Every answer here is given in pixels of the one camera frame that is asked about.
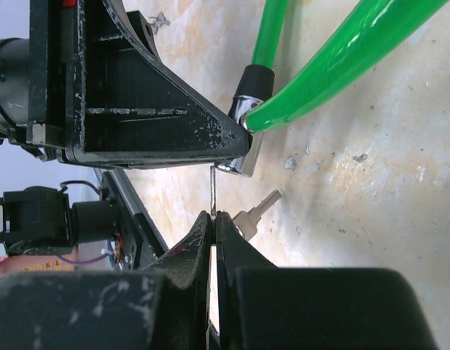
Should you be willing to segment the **green cable lock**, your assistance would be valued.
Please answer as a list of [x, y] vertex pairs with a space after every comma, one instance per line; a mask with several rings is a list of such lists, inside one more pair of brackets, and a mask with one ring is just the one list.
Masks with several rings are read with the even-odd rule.
[[273, 64], [288, 1], [267, 1], [252, 61], [241, 75], [230, 117], [251, 135], [247, 154], [215, 163], [251, 177], [264, 131], [283, 126], [329, 101], [429, 20], [444, 1], [359, 1], [308, 63], [274, 93]]

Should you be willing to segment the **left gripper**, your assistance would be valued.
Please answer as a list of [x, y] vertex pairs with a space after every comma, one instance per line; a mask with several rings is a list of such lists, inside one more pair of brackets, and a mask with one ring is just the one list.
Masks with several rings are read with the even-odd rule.
[[30, 1], [7, 40], [7, 140], [40, 160], [162, 168], [237, 158], [250, 135], [159, 59], [121, 1]]

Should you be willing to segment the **small silver key pair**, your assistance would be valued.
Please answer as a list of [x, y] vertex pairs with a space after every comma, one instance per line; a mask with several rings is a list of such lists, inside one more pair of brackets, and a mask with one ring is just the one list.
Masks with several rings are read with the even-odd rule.
[[[217, 191], [216, 191], [216, 168], [210, 166], [210, 209], [211, 217], [217, 216]], [[264, 213], [267, 212], [280, 198], [282, 194], [278, 190], [272, 191], [257, 206], [249, 211], [240, 211], [234, 218], [233, 223], [238, 228], [241, 236], [249, 241], [257, 234], [257, 224], [261, 220]]]

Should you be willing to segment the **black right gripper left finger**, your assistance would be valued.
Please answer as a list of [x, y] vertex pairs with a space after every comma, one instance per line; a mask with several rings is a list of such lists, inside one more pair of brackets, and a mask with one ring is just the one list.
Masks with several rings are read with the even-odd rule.
[[212, 220], [136, 271], [0, 278], [0, 349], [207, 349]]

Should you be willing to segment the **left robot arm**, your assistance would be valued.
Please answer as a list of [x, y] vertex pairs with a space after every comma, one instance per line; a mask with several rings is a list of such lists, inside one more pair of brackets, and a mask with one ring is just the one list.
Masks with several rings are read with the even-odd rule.
[[0, 40], [0, 143], [94, 168], [166, 168], [248, 153], [251, 137], [161, 61], [121, 1], [32, 1]]

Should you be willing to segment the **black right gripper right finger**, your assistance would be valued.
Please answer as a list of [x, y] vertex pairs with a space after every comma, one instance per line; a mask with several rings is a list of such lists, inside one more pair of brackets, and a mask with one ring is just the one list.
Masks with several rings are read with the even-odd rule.
[[384, 268], [279, 268], [215, 220], [223, 349], [435, 349], [414, 290]]

